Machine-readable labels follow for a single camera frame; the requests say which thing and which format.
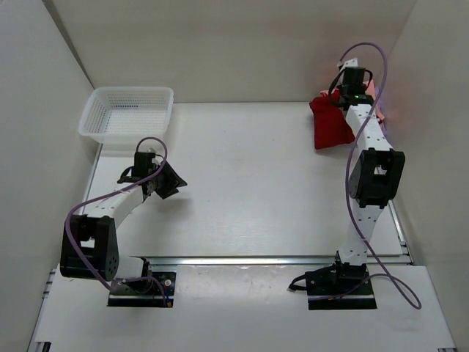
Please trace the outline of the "red t shirt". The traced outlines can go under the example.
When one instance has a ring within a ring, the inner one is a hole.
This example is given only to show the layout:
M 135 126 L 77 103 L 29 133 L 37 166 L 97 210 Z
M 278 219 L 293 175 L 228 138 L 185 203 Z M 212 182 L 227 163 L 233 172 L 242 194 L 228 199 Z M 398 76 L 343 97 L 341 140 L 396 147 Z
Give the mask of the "red t shirt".
M 355 140 L 345 116 L 350 107 L 371 106 L 374 98 L 366 93 L 364 76 L 373 73 L 364 67 L 346 67 L 331 82 L 324 95 L 315 97 L 309 107 L 313 114 L 314 148 L 317 150 L 350 144 Z

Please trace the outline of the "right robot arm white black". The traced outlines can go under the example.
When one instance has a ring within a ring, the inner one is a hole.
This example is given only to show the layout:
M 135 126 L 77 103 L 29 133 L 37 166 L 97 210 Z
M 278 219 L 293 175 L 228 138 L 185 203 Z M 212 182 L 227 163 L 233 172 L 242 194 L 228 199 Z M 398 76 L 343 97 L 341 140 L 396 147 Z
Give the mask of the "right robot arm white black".
M 351 144 L 358 154 L 348 166 L 346 199 L 352 220 L 332 265 L 292 280 L 291 292 L 313 290 L 316 296 L 338 296 L 360 287 L 368 275 L 369 244 L 380 214 L 399 185 L 405 155 L 386 140 L 373 107 L 373 74 L 350 59 L 339 64 L 328 91 L 310 102 L 314 147 L 323 150 Z

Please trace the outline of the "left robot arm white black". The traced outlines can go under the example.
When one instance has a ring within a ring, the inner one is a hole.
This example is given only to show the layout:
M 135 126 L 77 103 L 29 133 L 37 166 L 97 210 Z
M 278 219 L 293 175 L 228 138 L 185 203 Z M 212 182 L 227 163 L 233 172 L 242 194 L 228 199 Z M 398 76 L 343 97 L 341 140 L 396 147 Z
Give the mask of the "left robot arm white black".
M 119 254 L 117 230 L 153 194 L 166 199 L 187 186 L 167 157 L 166 151 L 160 154 L 152 148 L 135 151 L 133 165 L 121 173 L 110 194 L 77 206 L 88 205 L 88 213 L 72 210 L 67 215 L 59 261 L 62 276 L 95 279 L 109 292 L 129 285 L 136 292 L 145 293 L 157 285 L 148 259 Z

